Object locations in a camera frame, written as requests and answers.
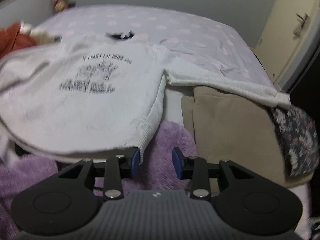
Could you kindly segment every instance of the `fitted bed sheet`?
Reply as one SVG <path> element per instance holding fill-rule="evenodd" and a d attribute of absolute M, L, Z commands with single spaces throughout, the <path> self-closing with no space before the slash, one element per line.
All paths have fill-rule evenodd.
<path fill-rule="evenodd" d="M 151 7 L 105 5 L 61 12 L 39 25 L 61 42 L 84 34 L 128 33 L 133 39 L 166 46 L 173 54 L 225 77 L 273 87 L 261 64 L 225 24 L 193 14 Z M 166 87 L 163 119 L 183 125 L 181 97 L 192 87 Z"/>

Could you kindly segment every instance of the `lavender plush fabric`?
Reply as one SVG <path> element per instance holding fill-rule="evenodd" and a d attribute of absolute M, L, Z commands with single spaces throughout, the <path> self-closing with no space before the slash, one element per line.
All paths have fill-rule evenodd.
<path fill-rule="evenodd" d="M 131 190 L 185 189 L 188 180 L 179 180 L 172 164 L 172 149 L 179 147 L 185 156 L 197 156 L 191 134 L 174 122 L 162 121 L 144 153 L 134 179 L 122 179 L 124 195 Z M 96 187 L 103 187 L 103 178 L 96 179 Z"/>
<path fill-rule="evenodd" d="M 12 239 L 19 232 L 10 217 L 14 197 L 57 171 L 55 161 L 44 157 L 24 157 L 10 166 L 0 164 L 0 239 Z"/>

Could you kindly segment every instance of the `floral dark fabric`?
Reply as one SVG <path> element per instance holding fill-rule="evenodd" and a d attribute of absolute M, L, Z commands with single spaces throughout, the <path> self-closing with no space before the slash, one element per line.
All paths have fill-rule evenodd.
<path fill-rule="evenodd" d="M 269 115 L 284 157 L 287 177 L 312 173 L 319 163 L 318 138 L 313 119 L 302 109 L 270 108 Z"/>

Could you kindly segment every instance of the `cream door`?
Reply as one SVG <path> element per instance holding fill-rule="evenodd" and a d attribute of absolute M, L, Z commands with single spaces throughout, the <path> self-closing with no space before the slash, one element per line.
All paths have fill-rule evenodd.
<path fill-rule="evenodd" d="M 295 53 L 303 34 L 308 28 L 307 20 L 300 38 L 293 34 L 299 26 L 300 15 L 312 17 L 316 0 L 276 0 L 254 53 L 269 78 L 275 82 L 291 56 Z"/>

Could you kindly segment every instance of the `ribbed gray surface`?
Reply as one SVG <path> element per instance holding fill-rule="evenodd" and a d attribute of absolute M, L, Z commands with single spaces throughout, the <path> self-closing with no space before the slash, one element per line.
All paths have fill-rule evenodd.
<path fill-rule="evenodd" d="M 61 236 L 21 233 L 16 240 L 299 240 L 293 232 L 260 237 L 239 232 L 222 221 L 207 201 L 188 198 L 184 191 L 133 191 L 127 198 L 104 203 L 83 228 Z"/>

